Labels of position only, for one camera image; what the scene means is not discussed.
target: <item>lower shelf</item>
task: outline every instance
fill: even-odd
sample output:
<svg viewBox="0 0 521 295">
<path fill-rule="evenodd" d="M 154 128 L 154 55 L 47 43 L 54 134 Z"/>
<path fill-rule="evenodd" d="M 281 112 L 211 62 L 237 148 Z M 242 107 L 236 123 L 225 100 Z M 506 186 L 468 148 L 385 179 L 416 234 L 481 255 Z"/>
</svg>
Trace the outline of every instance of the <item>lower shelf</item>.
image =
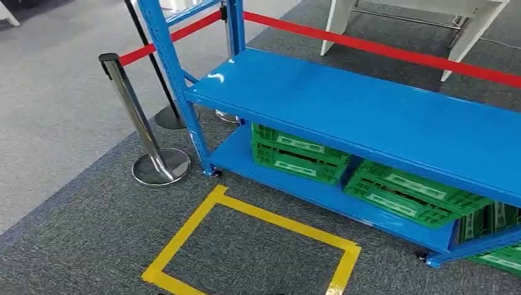
<svg viewBox="0 0 521 295">
<path fill-rule="evenodd" d="M 448 251 L 454 222 L 438 229 L 430 229 L 350 197 L 342 192 L 340 186 L 330 186 L 262 167 L 253 162 L 250 142 L 250 126 L 241 126 L 212 153 L 210 161 L 217 167 L 384 230 L 430 250 Z"/>
</svg>

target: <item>dark gray carpet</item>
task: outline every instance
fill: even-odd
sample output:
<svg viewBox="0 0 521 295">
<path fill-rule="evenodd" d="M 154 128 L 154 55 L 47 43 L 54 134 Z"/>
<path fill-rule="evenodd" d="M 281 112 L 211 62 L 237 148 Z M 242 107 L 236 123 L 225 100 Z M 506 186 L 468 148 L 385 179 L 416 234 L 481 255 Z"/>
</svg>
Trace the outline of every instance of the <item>dark gray carpet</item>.
<svg viewBox="0 0 521 295">
<path fill-rule="evenodd" d="M 328 6 L 325 0 L 304 1 L 285 19 L 322 27 Z M 502 30 L 520 25 L 512 12 L 519 8 L 518 2 L 512 3 L 500 16 Z M 446 54 L 438 44 L 449 38 L 443 29 L 367 15 L 352 23 L 348 33 L 354 36 Z M 511 38 L 495 30 L 487 37 Z M 417 87 L 440 88 L 438 70 L 336 45 L 321 58 L 319 41 L 274 29 L 251 45 Z M 467 61 L 520 74 L 518 51 L 484 41 Z M 516 100 L 520 92 L 509 87 L 454 75 L 441 90 L 521 110 Z M 207 110 L 201 122 L 212 146 L 232 131 Z M 154 131 L 163 147 L 183 149 L 196 162 L 185 130 Z M 142 187 L 130 176 L 130 166 L 142 152 L 138 137 L 129 136 L 1 235 L 0 294 L 156 294 L 160 290 L 142 282 L 141 273 L 217 182 L 229 186 L 232 197 L 359 243 L 362 252 L 345 294 L 509 295 L 521 289 L 519 278 L 472 262 L 430 269 L 413 256 L 417 247 L 409 242 L 231 173 L 222 179 L 204 177 L 197 163 L 175 186 Z M 165 271 L 207 294 L 324 294 L 339 257 L 337 249 L 219 206 Z"/>
</svg>

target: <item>green plastic crate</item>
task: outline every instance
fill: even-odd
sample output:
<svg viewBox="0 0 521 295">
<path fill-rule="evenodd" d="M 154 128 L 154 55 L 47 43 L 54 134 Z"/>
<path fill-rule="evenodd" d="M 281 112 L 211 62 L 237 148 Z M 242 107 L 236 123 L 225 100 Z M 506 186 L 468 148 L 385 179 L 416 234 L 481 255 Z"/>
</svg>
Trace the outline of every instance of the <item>green plastic crate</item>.
<svg viewBox="0 0 521 295">
<path fill-rule="evenodd" d="M 264 143 L 252 142 L 255 163 L 294 175 L 336 185 L 348 165 L 328 163 L 305 155 L 295 154 Z"/>
<path fill-rule="evenodd" d="M 478 209 L 460 219 L 460 243 L 492 233 L 491 205 Z"/>
<path fill-rule="evenodd" d="M 345 152 L 263 125 L 251 124 L 251 134 L 255 142 L 264 143 L 295 154 L 305 155 L 329 163 L 344 164 L 346 161 L 349 161 L 349 154 Z"/>
<path fill-rule="evenodd" d="M 431 228 L 437 228 L 458 219 L 461 215 L 445 210 L 413 196 L 392 191 L 380 183 L 352 177 L 344 193 L 363 199 L 384 210 L 393 212 Z"/>
<path fill-rule="evenodd" d="M 503 253 L 486 253 L 468 258 L 468 260 L 502 269 L 521 277 L 521 261 Z"/>
<path fill-rule="evenodd" d="M 501 253 L 503 255 L 516 258 L 516 260 L 521 262 L 521 244 L 502 248 L 500 250 L 495 251 L 495 253 Z"/>
<path fill-rule="evenodd" d="M 520 223 L 520 210 L 517 207 L 494 202 L 494 232 L 516 226 Z"/>
<path fill-rule="evenodd" d="M 470 214 L 492 202 L 479 195 L 370 160 L 364 160 L 355 174 L 461 215 Z"/>
</svg>

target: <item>stanchion base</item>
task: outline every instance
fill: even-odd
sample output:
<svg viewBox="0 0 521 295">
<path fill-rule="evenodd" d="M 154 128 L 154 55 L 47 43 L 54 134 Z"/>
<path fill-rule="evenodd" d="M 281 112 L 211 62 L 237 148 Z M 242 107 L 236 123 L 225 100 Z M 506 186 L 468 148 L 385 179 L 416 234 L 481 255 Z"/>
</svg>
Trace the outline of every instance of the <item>stanchion base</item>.
<svg viewBox="0 0 521 295">
<path fill-rule="evenodd" d="M 218 109 L 215 110 L 215 115 L 217 115 L 219 119 L 223 120 L 224 122 L 226 122 L 228 124 L 233 124 L 233 125 L 241 124 L 241 119 L 239 119 L 239 117 L 227 114 L 225 112 L 221 112 Z"/>
<path fill-rule="evenodd" d="M 199 118 L 199 111 L 195 110 L 195 114 L 197 115 L 197 118 Z M 174 115 L 174 111 L 172 111 L 172 108 L 170 106 L 167 106 L 161 111 L 159 111 L 154 116 L 154 119 L 155 123 L 158 126 L 163 127 L 165 129 L 176 130 L 186 128 L 186 124 L 184 123 L 182 117 L 176 118 L 176 116 Z"/>
<path fill-rule="evenodd" d="M 190 168 L 190 158 L 179 149 L 161 149 L 161 154 L 168 167 L 156 170 L 149 154 L 144 154 L 132 167 L 132 175 L 144 186 L 163 187 L 179 181 Z"/>
</svg>

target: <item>wheel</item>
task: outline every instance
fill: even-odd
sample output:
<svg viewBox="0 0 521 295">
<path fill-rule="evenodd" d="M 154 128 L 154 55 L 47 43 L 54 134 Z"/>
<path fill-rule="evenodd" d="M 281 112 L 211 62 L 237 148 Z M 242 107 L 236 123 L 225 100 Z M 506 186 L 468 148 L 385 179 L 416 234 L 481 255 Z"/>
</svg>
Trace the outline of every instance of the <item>wheel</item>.
<svg viewBox="0 0 521 295">
<path fill-rule="evenodd" d="M 212 173 L 213 178 L 220 178 L 221 176 L 222 176 L 222 171 L 220 171 L 220 170 L 215 170 Z"/>
<path fill-rule="evenodd" d="M 417 251 L 417 252 L 414 252 L 414 255 L 421 261 L 425 262 L 427 261 L 427 256 L 429 254 L 427 254 L 426 252 L 423 252 L 423 251 Z"/>
</svg>

